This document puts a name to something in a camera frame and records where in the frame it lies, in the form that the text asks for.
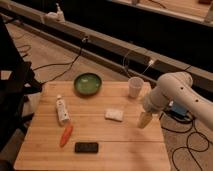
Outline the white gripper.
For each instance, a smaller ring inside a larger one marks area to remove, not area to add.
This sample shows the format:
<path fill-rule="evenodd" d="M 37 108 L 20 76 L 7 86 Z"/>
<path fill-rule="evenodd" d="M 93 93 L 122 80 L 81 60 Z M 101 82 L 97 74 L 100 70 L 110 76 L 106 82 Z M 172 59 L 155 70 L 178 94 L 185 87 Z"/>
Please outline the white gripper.
<path fill-rule="evenodd" d="M 159 89 L 153 89 L 144 96 L 142 106 L 146 112 L 142 112 L 139 116 L 137 126 L 141 129 L 151 122 L 153 118 L 151 113 L 159 113 L 166 107 L 166 97 Z"/>

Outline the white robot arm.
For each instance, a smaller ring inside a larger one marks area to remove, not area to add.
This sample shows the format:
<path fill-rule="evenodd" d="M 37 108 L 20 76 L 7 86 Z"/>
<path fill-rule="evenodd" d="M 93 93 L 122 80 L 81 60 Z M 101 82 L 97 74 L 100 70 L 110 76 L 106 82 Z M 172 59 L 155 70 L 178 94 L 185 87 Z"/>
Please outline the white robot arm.
<path fill-rule="evenodd" d="M 192 76 L 187 72 L 161 75 L 156 87 L 142 98 L 144 111 L 139 116 L 138 127 L 145 128 L 152 120 L 153 114 L 160 113 L 173 101 L 213 131 L 213 102 L 196 93 L 191 88 L 192 84 Z"/>

